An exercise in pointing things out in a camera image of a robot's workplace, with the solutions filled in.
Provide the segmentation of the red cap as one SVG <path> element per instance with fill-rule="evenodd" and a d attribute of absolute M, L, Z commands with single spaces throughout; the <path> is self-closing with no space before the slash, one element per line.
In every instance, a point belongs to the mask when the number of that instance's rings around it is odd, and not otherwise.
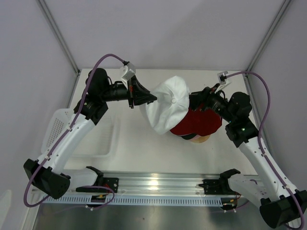
<path fill-rule="evenodd" d="M 170 132 L 177 136 L 190 134 L 208 136 L 215 133 L 221 126 L 222 119 L 213 110 L 193 111 L 189 108 L 185 117 Z"/>

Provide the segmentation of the white cap black logo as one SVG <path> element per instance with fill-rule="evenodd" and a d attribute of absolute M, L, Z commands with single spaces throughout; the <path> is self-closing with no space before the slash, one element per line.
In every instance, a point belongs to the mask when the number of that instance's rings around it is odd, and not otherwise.
<path fill-rule="evenodd" d="M 151 128 L 162 135 L 187 115 L 190 90 L 182 77 L 173 76 L 157 85 L 150 93 L 157 100 L 141 105 L 140 112 Z"/>

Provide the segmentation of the dark green cap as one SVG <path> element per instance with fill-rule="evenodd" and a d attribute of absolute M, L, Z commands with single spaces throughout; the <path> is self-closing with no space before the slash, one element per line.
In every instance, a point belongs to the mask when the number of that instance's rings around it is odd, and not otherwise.
<path fill-rule="evenodd" d="M 181 138 L 183 138 L 184 140 L 192 140 L 195 137 L 196 137 L 196 134 L 188 134 L 188 135 L 181 136 Z"/>

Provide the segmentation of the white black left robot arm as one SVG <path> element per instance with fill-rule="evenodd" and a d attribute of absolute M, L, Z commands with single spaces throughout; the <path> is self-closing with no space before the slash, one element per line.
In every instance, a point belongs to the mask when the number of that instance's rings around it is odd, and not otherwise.
<path fill-rule="evenodd" d="M 103 192 L 102 171 L 87 166 L 76 174 L 65 174 L 63 171 L 66 162 L 82 139 L 107 112 L 108 102 L 126 100 L 129 107 L 134 108 L 152 103 L 156 99 L 156 96 L 139 83 L 135 74 L 129 76 L 127 83 L 111 82 L 105 69 L 91 70 L 82 98 L 59 135 L 42 156 L 35 161 L 28 159 L 24 163 L 24 170 L 31 185 L 53 199 L 61 198 L 70 189 L 77 189 L 79 192 Z"/>

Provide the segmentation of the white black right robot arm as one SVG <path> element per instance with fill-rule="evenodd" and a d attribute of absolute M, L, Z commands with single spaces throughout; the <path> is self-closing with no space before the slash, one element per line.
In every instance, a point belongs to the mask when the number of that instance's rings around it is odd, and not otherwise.
<path fill-rule="evenodd" d="M 300 219 L 301 230 L 305 225 L 304 212 L 307 209 L 307 192 L 298 188 L 285 176 L 272 158 L 260 137 L 260 131 L 249 118 L 252 110 L 250 96 L 235 92 L 226 99 L 216 88 L 206 87 L 193 92 L 190 96 L 190 108 L 194 111 L 211 109 L 228 122 L 225 127 L 228 138 L 247 157 L 257 172 L 263 186 L 235 173 L 219 181 L 219 189 L 228 194 L 238 192 L 256 206 L 263 220 L 271 228 L 286 225 Z"/>

